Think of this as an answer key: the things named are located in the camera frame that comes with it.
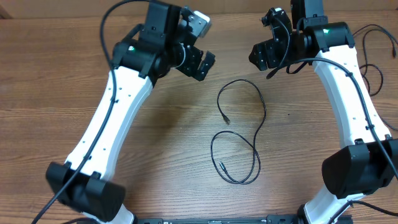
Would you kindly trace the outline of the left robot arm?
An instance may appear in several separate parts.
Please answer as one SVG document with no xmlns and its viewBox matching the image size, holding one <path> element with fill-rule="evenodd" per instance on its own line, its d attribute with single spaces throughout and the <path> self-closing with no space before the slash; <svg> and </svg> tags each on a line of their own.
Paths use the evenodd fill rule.
<svg viewBox="0 0 398 224">
<path fill-rule="evenodd" d="M 124 206 L 126 190 L 112 182 L 123 142 L 158 79 L 176 69 L 197 81 L 215 62 L 195 47 L 210 18 L 189 7 L 150 1 L 146 20 L 104 53 L 109 78 L 79 143 L 63 164 L 49 164 L 45 177 L 53 200 L 81 213 L 78 223 L 135 223 Z"/>
</svg>

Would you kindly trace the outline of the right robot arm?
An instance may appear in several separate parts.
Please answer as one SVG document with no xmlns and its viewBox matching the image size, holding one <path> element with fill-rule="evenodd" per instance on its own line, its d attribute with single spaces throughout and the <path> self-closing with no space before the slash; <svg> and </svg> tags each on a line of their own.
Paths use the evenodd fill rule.
<svg viewBox="0 0 398 224">
<path fill-rule="evenodd" d="M 272 38 L 256 44 L 249 61 L 273 77 L 291 65 L 311 65 L 328 95 L 340 149 L 322 163 L 323 187 L 289 223 L 351 223 L 344 212 L 397 177 L 397 139 L 378 115 L 345 22 L 329 22 L 321 1 L 292 1 L 261 19 Z"/>
</svg>

